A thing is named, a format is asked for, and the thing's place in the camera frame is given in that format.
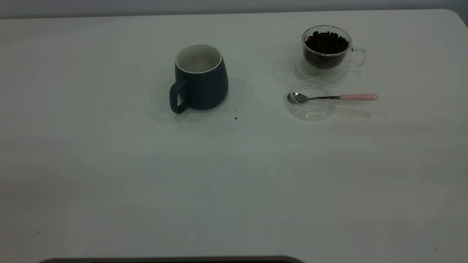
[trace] pink spoon handle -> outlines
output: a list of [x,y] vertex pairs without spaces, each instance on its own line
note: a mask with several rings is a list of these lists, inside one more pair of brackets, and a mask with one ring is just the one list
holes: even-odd
[[340,100],[342,101],[376,101],[379,99],[377,94],[349,94],[341,95]]

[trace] glass cup handle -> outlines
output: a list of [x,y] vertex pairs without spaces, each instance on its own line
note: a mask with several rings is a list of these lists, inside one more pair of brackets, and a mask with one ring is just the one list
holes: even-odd
[[361,56],[361,59],[357,63],[351,63],[348,70],[357,69],[358,67],[362,66],[365,63],[366,58],[367,58],[367,52],[364,49],[351,48],[351,52],[361,53],[362,56]]

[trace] mug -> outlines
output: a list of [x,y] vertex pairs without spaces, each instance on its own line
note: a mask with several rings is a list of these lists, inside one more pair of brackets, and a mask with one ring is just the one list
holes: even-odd
[[[184,48],[175,57],[175,83],[169,92],[171,110],[177,114],[188,107],[208,110],[218,106],[228,88],[226,66],[214,47],[196,44]],[[177,105],[177,97],[182,103]]]
[[[314,32],[336,33],[348,41],[348,47],[336,54],[325,54],[314,51],[306,45],[306,40]],[[334,82],[341,78],[348,70],[362,66],[367,57],[364,49],[355,49],[352,46],[351,36],[343,29],[320,25],[307,29],[302,34],[302,57],[297,63],[297,69],[306,79],[321,80],[326,83]],[[361,57],[357,62],[351,63],[352,53],[360,53]]]

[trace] mug handle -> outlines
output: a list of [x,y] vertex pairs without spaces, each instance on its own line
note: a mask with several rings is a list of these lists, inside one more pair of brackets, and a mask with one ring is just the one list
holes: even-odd
[[348,68],[348,70],[357,69],[358,67],[362,66],[367,58],[367,52],[364,49],[351,48],[351,52],[361,53],[362,58],[357,63],[354,63],[353,65],[350,64],[350,67]]
[[186,88],[187,81],[181,79],[176,81],[169,91],[169,103],[171,105],[171,110],[177,114],[182,113],[189,107],[189,103],[187,101],[182,102],[179,106],[177,105],[177,97],[183,88]]

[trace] spoon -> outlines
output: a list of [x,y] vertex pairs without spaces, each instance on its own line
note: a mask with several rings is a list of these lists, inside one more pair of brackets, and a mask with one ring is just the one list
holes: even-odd
[[377,94],[349,94],[340,96],[326,96],[309,98],[301,93],[291,92],[294,99],[299,103],[308,102],[310,100],[341,100],[341,101],[376,101],[379,99]]

